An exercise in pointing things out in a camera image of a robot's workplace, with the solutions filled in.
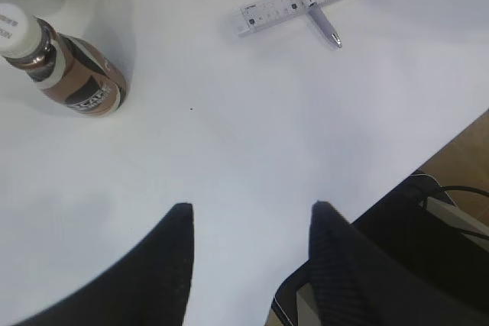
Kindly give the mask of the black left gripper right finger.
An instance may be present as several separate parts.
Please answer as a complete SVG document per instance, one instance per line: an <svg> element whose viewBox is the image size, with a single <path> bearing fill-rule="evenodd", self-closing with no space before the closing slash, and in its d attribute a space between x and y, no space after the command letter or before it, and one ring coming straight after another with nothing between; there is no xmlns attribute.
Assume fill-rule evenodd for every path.
<svg viewBox="0 0 489 326"><path fill-rule="evenodd" d="M323 325L486 325L386 255L328 202L312 206L309 282Z"/></svg>

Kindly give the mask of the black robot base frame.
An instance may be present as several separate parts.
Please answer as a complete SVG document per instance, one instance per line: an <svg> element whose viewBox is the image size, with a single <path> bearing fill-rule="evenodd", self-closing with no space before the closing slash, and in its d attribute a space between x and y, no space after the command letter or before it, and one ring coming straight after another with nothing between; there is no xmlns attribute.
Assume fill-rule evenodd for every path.
<svg viewBox="0 0 489 326"><path fill-rule="evenodd" d="M451 198L451 186L414 172L349 222L419 279L488 317L488 229ZM323 325L309 258L274 295L269 325Z"/></svg>

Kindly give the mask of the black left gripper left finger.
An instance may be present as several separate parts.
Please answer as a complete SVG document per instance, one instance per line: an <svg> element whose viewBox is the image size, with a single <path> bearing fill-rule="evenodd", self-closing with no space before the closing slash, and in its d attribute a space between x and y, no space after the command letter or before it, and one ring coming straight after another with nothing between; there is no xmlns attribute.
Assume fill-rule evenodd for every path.
<svg viewBox="0 0 489 326"><path fill-rule="evenodd" d="M104 273L22 325L182 325L194 264L194 214L174 205Z"/></svg>

